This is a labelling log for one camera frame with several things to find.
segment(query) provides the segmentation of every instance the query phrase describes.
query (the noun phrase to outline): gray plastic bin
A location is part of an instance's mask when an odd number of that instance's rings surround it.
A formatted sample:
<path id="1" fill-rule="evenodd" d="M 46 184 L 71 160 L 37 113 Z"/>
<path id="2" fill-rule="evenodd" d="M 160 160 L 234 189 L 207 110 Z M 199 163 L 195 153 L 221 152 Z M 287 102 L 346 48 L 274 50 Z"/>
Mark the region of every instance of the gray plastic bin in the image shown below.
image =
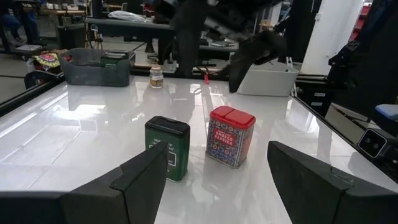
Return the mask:
<path id="1" fill-rule="evenodd" d="M 70 85 L 128 86 L 135 53 L 131 52 L 129 59 L 121 60 L 114 68 L 101 68 L 100 58 L 108 51 L 76 48 L 61 54 L 59 61 L 67 83 Z M 72 57 L 70 62 L 64 59 L 68 55 Z"/>

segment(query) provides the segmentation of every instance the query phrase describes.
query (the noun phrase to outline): red lid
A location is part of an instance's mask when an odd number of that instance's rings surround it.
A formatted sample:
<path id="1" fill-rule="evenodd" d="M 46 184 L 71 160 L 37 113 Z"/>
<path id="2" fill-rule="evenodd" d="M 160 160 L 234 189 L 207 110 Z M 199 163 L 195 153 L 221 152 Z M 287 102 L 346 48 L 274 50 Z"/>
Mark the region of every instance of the red lid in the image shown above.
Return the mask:
<path id="1" fill-rule="evenodd" d="M 210 117 L 239 129 L 248 129 L 256 122 L 256 118 L 253 115 L 229 106 L 216 108 L 210 113 Z"/>

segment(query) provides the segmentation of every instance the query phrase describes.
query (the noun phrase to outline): small jar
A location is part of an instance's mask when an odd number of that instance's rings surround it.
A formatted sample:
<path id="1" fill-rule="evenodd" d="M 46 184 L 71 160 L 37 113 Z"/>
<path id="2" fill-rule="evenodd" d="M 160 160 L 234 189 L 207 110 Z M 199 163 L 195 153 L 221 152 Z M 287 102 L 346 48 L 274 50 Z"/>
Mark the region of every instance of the small jar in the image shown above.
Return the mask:
<path id="1" fill-rule="evenodd" d="M 152 88 L 162 88 L 163 87 L 162 68 L 160 68 L 159 66 L 155 66 L 150 69 L 149 84 Z"/>

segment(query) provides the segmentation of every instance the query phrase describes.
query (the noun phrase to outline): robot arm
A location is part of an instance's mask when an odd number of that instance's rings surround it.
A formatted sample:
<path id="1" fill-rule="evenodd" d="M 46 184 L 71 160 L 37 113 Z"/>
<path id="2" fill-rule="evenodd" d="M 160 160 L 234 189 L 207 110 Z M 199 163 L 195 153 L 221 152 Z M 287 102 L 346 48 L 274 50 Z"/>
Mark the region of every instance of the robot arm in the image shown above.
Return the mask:
<path id="1" fill-rule="evenodd" d="M 192 75 L 199 51 L 200 32 L 205 26 L 239 42 L 239 50 L 228 68 L 229 90 L 234 93 L 252 64 L 266 63 L 284 54 L 286 45 L 281 36 L 268 30 L 253 35 L 246 29 L 248 21 L 257 11 L 280 2 L 219 0 L 212 6 L 205 0 L 155 0 L 154 6 L 158 13 L 171 19 L 170 25 L 177 32 L 180 71 L 185 77 Z"/>

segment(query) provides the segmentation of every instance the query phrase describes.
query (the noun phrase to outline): glossy tabletop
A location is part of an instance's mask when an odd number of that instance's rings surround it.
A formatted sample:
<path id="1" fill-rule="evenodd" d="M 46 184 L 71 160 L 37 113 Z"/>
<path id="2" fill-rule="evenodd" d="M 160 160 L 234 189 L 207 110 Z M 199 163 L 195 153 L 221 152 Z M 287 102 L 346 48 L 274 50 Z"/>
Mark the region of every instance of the glossy tabletop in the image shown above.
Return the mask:
<path id="1" fill-rule="evenodd" d="M 144 124 L 162 115 L 191 126 L 188 173 L 167 181 L 156 223 L 291 223 L 267 162 L 280 141 L 347 173 L 398 185 L 291 98 L 230 94 L 228 84 L 134 77 L 130 87 L 59 86 L 0 118 L 0 190 L 73 190 L 145 149 Z M 257 120 L 247 160 L 205 156 L 210 111 L 228 105 Z"/>

